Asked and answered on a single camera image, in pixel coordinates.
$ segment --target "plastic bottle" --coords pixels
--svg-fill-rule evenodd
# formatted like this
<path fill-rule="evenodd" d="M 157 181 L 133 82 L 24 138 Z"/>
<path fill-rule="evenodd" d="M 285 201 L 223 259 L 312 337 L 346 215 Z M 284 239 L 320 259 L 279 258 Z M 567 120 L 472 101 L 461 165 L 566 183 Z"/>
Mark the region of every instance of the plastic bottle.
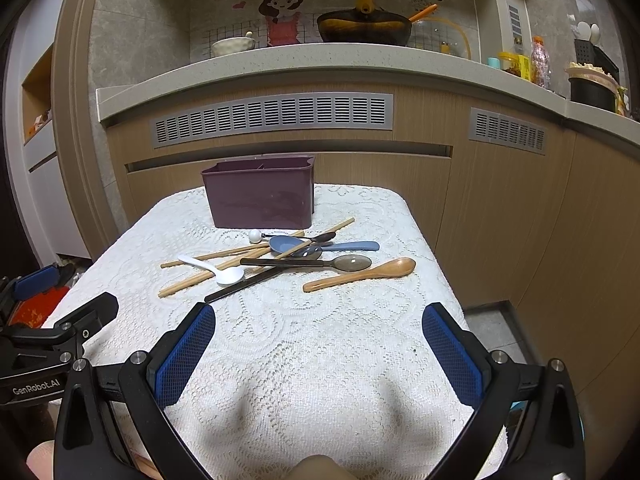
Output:
<path fill-rule="evenodd" d="M 542 88 L 551 90 L 551 68 L 549 66 L 549 53 L 540 36 L 533 37 L 533 49 L 531 51 L 531 67 L 533 71 L 532 81 Z"/>

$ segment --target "blue gripper pad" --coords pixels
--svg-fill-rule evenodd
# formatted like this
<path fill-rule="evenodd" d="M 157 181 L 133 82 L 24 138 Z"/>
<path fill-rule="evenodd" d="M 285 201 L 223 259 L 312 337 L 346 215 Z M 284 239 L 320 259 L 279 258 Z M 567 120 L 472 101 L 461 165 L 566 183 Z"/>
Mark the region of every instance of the blue gripper pad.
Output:
<path fill-rule="evenodd" d="M 213 308 L 197 303 L 178 328 L 165 333 L 156 343 L 146 378 L 160 408 L 178 402 L 215 331 Z"/>
<path fill-rule="evenodd" d="M 471 332 L 463 331 L 439 303 L 424 309 L 422 333 L 458 400 L 477 409 L 491 378 L 491 368 L 482 355 L 482 351 L 487 354 L 484 347 Z"/>
<path fill-rule="evenodd" d="M 49 290 L 52 286 L 57 285 L 59 279 L 60 272 L 58 268 L 53 265 L 36 270 L 36 272 L 32 272 L 28 276 L 15 282 L 14 300 L 28 300 L 36 294 Z"/>

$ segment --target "purple utensil holder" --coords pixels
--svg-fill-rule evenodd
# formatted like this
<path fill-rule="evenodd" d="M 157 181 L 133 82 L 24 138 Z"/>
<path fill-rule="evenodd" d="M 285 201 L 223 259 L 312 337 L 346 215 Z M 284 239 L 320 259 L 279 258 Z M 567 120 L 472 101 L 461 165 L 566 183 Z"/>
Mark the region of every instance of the purple utensil holder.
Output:
<path fill-rule="evenodd" d="M 307 229 L 314 211 L 312 155 L 225 160 L 202 172 L 216 227 Z"/>

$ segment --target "tablecloth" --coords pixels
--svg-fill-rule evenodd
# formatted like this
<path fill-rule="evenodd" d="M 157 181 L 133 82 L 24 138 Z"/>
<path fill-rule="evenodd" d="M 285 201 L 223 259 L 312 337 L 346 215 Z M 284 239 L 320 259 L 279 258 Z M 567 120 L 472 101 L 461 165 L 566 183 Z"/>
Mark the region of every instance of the tablecloth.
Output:
<path fill-rule="evenodd" d="M 275 480 L 303 458 L 325 454 L 359 478 L 423 479 L 472 410 L 459 403 L 425 342 L 422 312 L 439 301 L 466 329 L 462 309 L 402 197 L 361 186 L 317 184 L 315 192 L 307 233 L 353 216 L 335 242 L 376 240 L 380 250 L 366 253 L 374 266 L 410 256 L 415 272 L 305 294 L 303 283 L 335 271 L 290 270 L 214 302 L 216 333 L 165 413 L 214 478 Z M 161 262 L 247 243 L 247 230 L 214 228 L 204 188 L 176 193 L 87 270 L 45 326 L 106 290 L 120 311 L 85 343 L 85 357 L 94 365 L 122 362 L 149 350 L 218 289 L 207 280 L 160 299 L 161 288 L 198 272 L 160 269 Z M 122 404 L 116 415 L 128 444 L 148 456 Z M 502 432 L 481 476 L 505 452 Z"/>

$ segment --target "metal screw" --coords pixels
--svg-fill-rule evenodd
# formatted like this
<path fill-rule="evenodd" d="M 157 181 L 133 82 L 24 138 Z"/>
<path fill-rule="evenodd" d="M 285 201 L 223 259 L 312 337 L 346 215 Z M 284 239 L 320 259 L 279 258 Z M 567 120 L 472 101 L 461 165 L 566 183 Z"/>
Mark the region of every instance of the metal screw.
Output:
<path fill-rule="evenodd" d="M 81 372 L 85 366 L 86 366 L 86 359 L 77 359 L 74 362 L 73 368 L 76 372 Z"/>
<path fill-rule="evenodd" d="M 505 364 L 509 360 L 509 356 L 502 350 L 494 350 L 491 352 L 491 358 L 499 365 Z"/>
<path fill-rule="evenodd" d="M 549 364 L 556 372 L 564 371 L 564 363 L 560 359 L 551 359 Z"/>
<path fill-rule="evenodd" d="M 145 359 L 146 352 L 143 352 L 142 350 L 133 352 L 133 354 L 131 354 L 131 357 L 129 358 L 129 360 L 135 365 L 139 365 L 140 363 L 145 362 Z"/>

